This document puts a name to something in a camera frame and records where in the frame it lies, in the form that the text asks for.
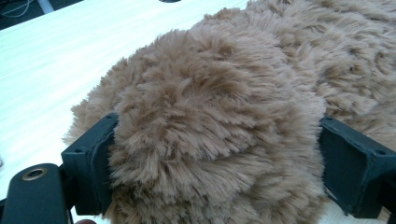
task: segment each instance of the brown plush toy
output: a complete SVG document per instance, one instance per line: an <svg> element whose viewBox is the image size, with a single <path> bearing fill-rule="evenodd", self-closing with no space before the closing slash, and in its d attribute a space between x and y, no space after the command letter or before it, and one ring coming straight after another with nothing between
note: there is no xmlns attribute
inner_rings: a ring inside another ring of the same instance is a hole
<svg viewBox="0 0 396 224"><path fill-rule="evenodd" d="M112 223L315 223L319 120L396 146L396 2L262 0L121 59L73 108L108 113Z"/></svg>

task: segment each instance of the plush toy body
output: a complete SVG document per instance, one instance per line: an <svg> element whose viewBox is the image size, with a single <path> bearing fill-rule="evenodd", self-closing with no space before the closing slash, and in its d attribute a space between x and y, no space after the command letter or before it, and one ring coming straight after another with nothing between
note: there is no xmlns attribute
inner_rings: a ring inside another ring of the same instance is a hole
<svg viewBox="0 0 396 224"><path fill-rule="evenodd" d="M113 223L317 222L318 121L395 149L396 3L257 1L120 60L73 108L117 112Z"/></svg>

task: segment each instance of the brown fur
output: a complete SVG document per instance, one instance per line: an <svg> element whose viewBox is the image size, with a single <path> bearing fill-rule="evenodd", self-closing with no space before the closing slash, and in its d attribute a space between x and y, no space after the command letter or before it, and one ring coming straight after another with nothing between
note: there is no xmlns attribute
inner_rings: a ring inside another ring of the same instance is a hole
<svg viewBox="0 0 396 224"><path fill-rule="evenodd" d="M311 223L319 119L393 147L396 5L257 1L120 60L73 108L73 142L117 112L112 223Z"/></svg>

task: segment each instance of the white tabletop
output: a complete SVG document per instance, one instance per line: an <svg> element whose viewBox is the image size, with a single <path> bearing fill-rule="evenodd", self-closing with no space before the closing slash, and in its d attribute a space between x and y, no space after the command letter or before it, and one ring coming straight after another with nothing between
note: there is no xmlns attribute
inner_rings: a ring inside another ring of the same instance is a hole
<svg viewBox="0 0 396 224"><path fill-rule="evenodd" d="M206 13L244 8L247 1L85 0L0 31L0 199L18 171L62 163L70 108L111 65L160 34L189 29ZM329 203L321 223L383 222L345 217Z"/></svg>

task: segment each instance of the stuffed animal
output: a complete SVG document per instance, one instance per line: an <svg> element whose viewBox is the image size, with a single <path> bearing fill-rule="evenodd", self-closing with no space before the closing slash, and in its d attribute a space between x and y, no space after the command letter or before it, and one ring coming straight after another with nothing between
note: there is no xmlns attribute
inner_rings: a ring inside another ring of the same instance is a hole
<svg viewBox="0 0 396 224"><path fill-rule="evenodd" d="M396 149L396 2L261 0L121 59L80 105L108 113L112 223L316 223L319 120Z"/></svg>

